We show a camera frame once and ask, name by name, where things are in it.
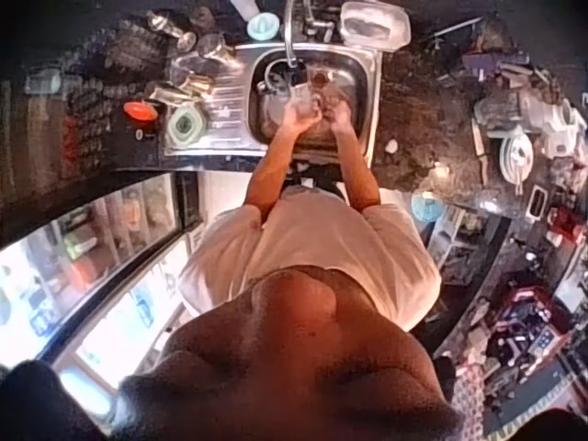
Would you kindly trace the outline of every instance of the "man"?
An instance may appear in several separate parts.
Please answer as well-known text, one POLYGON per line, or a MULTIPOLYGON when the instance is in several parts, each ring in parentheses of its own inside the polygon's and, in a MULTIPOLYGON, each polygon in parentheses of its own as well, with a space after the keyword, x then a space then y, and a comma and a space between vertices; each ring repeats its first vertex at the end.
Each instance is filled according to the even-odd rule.
POLYGON ((331 127, 350 207, 315 189, 281 194, 296 139, 322 118, 299 109, 288 104, 243 206, 206 229, 181 277, 203 314, 152 372, 123 381, 114 439, 438 439, 458 427, 407 334, 440 277, 410 216, 380 204, 345 103, 331 127))

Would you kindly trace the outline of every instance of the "refrigerator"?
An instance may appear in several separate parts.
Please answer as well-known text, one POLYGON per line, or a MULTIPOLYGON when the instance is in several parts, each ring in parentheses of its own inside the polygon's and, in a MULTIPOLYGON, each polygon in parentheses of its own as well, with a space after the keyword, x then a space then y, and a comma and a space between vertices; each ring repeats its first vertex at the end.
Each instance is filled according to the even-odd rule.
POLYGON ((150 369, 194 318, 177 286, 202 225, 181 219, 179 181, 166 174, 124 187, 0 251, 0 364, 49 362, 107 425, 120 382, 150 369))

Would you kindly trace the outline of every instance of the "granite countertop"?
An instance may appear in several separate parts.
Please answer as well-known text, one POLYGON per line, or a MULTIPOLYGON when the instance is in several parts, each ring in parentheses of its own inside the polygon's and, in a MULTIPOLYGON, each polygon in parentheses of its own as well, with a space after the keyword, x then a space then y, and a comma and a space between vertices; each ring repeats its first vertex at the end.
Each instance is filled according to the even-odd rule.
MULTIPOLYGON (((502 177, 498 146, 484 139, 488 154, 488 182, 482 186, 481 162, 475 152, 471 130, 473 105, 483 97, 482 86, 463 78, 450 87, 437 80, 438 65, 426 60, 417 45, 384 54, 380 85, 379 124, 376 132, 372 170, 380 187, 403 192, 432 192, 448 204, 474 209, 488 208, 496 214, 517 217, 524 212, 535 184, 547 191, 552 185, 548 164, 536 146, 531 176, 524 195, 502 177), (390 140, 398 151, 385 152, 390 140)), ((163 155, 155 140, 137 143, 126 133, 118 141, 115 163, 118 169, 223 170, 252 172, 257 157, 163 155)), ((293 163, 292 175, 327 177, 340 181, 336 164, 293 163)))

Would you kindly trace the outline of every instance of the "hand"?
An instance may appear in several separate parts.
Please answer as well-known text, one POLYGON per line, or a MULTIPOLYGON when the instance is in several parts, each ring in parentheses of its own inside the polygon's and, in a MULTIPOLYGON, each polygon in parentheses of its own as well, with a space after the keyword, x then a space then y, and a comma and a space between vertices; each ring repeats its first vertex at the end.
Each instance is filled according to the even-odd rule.
POLYGON ((294 133, 297 137, 322 119, 321 109, 312 103, 311 112, 305 111, 308 105, 298 98, 291 98, 284 108, 281 129, 294 133))
POLYGON ((351 109, 344 100, 340 100, 335 106, 333 106, 330 114, 331 130, 333 133, 353 130, 353 125, 351 124, 351 109))

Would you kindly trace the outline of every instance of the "stainless steel sink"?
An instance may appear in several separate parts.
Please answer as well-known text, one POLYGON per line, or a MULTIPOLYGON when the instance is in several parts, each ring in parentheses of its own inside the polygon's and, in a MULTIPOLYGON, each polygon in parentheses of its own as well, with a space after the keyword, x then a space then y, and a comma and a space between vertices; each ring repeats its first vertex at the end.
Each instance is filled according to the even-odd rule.
MULTIPOLYGON (((305 61, 310 78, 323 72, 344 93, 352 108, 357 137, 370 164, 378 123, 381 55, 333 44, 299 43, 294 48, 297 56, 305 61)), ((212 96, 202 103, 209 120, 206 134, 185 148, 176 148, 166 139, 164 153, 263 156, 277 125, 267 111, 271 98, 258 94, 255 86, 263 80, 267 65, 284 57, 282 43, 256 43, 236 48, 235 58, 242 65, 240 70, 229 71, 214 62, 203 61, 196 53, 176 59, 170 71, 172 79, 189 69, 214 76, 216 86, 212 96)), ((328 123, 321 124, 326 126, 300 137, 294 152, 296 159, 336 162, 336 148, 328 123)))

